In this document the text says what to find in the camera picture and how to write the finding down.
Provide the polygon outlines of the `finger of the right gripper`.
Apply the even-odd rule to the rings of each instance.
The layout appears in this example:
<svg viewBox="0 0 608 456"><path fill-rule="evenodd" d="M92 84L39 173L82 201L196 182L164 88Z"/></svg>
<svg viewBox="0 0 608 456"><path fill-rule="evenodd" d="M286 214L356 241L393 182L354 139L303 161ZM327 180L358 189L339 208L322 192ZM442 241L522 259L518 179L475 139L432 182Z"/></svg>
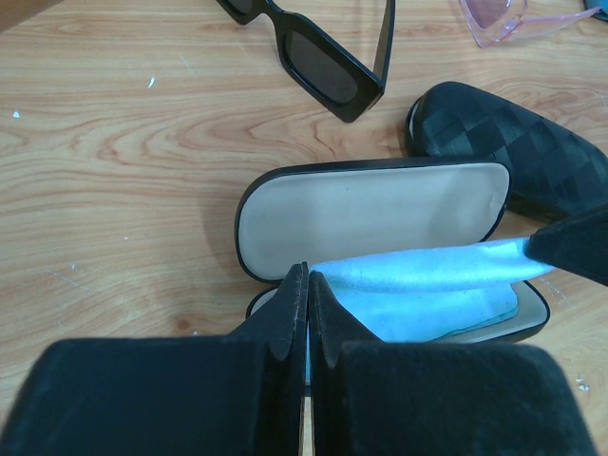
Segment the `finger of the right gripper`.
<svg viewBox="0 0 608 456"><path fill-rule="evenodd" d="M607 207L549 224L527 241L527 256L607 285Z"/></svg>

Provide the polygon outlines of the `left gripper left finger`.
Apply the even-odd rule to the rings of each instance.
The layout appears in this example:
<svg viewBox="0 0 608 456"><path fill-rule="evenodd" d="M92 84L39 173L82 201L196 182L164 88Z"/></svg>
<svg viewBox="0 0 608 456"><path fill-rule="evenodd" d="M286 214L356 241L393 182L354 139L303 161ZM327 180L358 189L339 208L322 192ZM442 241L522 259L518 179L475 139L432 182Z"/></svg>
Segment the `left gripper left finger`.
<svg viewBox="0 0 608 456"><path fill-rule="evenodd" d="M72 338L33 365L5 455L298 455L309 271L225 335Z"/></svg>

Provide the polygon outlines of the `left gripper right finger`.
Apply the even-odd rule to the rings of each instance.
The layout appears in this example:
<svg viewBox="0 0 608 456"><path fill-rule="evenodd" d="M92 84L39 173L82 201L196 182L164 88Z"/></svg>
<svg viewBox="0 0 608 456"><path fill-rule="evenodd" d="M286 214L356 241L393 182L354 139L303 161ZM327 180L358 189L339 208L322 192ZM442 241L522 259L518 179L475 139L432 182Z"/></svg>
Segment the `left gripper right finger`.
<svg viewBox="0 0 608 456"><path fill-rule="evenodd" d="M318 455L593 455L557 362L511 343L389 343L310 277Z"/></svg>

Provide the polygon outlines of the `light blue cloth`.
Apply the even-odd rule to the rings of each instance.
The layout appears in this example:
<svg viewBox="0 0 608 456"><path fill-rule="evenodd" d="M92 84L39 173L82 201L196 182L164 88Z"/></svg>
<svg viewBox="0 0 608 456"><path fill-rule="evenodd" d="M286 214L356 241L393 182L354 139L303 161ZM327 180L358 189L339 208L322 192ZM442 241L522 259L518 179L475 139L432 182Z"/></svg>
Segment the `light blue cloth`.
<svg viewBox="0 0 608 456"><path fill-rule="evenodd" d="M514 284L553 266L525 237L317 263L338 303L386 342L428 342L517 316Z"/></svg>

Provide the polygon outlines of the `black sunglasses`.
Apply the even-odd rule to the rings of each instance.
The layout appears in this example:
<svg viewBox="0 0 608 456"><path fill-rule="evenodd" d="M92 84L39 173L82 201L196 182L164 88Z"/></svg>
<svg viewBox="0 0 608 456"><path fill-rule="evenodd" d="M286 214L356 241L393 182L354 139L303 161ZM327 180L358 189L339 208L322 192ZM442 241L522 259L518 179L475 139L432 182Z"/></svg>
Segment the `black sunglasses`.
<svg viewBox="0 0 608 456"><path fill-rule="evenodd" d="M273 23L278 57L286 73L342 122L354 122L384 95L395 25L394 1L388 1L384 8L373 68L366 67L308 17L286 11L274 1L218 4L242 26L266 15Z"/></svg>

